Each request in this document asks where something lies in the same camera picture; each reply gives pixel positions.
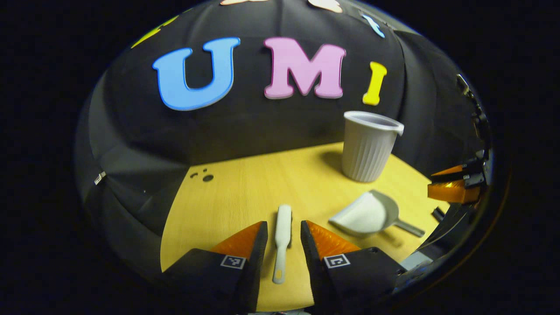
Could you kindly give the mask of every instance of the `ribbed cup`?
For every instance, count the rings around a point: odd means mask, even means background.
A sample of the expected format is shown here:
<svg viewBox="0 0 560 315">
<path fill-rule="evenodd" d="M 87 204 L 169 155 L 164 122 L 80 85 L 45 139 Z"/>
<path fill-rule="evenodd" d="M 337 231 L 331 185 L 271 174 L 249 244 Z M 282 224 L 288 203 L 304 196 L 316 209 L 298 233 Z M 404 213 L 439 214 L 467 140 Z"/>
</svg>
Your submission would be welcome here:
<svg viewBox="0 0 560 315">
<path fill-rule="evenodd" d="M 373 182 L 383 171 L 396 136 L 404 125 L 391 118 L 368 112 L 344 113 L 342 172 L 358 182 Z"/>
</svg>

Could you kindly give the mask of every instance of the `pink letter m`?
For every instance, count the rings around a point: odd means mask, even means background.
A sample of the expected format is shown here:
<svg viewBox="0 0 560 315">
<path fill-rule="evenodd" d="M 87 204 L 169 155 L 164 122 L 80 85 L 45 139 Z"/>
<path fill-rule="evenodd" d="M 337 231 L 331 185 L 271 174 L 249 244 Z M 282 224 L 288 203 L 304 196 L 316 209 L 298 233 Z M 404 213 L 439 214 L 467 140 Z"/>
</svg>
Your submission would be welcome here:
<svg viewBox="0 0 560 315">
<path fill-rule="evenodd" d="M 343 48 L 324 44 L 309 61 L 295 39 L 273 37 L 266 39 L 264 45 L 272 50 L 272 82 L 264 89 L 267 98 L 285 99 L 293 95 L 293 87 L 288 84 L 288 71 L 303 96 L 311 91 L 318 75 L 321 80 L 315 87 L 315 95 L 327 99 L 342 96 L 340 67 L 346 55 Z"/>
</svg>

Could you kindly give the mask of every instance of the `white brush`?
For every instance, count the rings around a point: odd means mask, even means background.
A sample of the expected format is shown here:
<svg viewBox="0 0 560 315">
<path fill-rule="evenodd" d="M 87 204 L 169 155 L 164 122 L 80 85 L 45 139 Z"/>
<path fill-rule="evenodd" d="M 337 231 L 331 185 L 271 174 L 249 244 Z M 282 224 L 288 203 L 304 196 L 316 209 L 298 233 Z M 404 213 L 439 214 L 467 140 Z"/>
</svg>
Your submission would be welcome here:
<svg viewBox="0 0 560 315">
<path fill-rule="evenodd" d="M 286 249 L 292 240 L 292 207 L 289 205 L 280 205 L 278 207 L 278 216 L 276 218 L 276 263 L 274 264 L 274 273 L 272 282 L 276 284 L 284 283 L 286 279 Z"/>
</svg>

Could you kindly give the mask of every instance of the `letter u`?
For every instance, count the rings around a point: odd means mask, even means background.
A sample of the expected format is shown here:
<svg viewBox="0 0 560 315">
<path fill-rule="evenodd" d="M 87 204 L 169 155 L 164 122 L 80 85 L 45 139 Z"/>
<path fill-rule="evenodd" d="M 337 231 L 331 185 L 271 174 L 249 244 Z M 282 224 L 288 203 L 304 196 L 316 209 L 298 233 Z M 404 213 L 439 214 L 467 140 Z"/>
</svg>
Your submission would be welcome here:
<svg viewBox="0 0 560 315">
<path fill-rule="evenodd" d="M 221 100 L 234 83 L 234 47 L 241 43 L 239 38 L 220 38 L 204 44 L 203 49 L 212 53 L 212 82 L 200 89 L 191 89 L 186 84 L 185 60 L 193 53 L 190 48 L 181 48 L 167 53 L 153 63 L 157 70 L 157 83 L 161 100 L 175 110 L 194 110 Z"/>
</svg>

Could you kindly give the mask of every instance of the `wooden table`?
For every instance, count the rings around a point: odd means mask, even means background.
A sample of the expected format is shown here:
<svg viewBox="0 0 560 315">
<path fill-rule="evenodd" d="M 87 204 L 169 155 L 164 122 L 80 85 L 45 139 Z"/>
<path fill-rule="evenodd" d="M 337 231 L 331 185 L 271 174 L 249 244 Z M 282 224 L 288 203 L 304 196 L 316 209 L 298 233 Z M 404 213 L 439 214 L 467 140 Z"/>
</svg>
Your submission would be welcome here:
<svg viewBox="0 0 560 315">
<path fill-rule="evenodd" d="M 171 207 L 161 242 L 165 271 L 192 248 L 210 249 L 258 221 L 268 222 L 257 311 L 286 311 L 313 305 L 309 274 L 300 239 L 300 222 L 310 220 L 361 248 L 377 246 L 397 262 L 413 253 L 433 232 L 431 212 L 446 202 L 427 197 L 430 181 L 391 155 L 373 183 L 359 183 L 342 174 L 343 143 L 333 143 L 241 159 L 192 166 Z M 203 178 L 213 175 L 210 181 Z M 417 238 L 395 226 L 366 238 L 335 228 L 328 219 L 363 192 L 376 189 L 399 205 L 400 218 L 424 231 Z M 292 206 L 292 246 L 286 256 L 286 281 L 272 282 L 278 206 Z"/>
</svg>

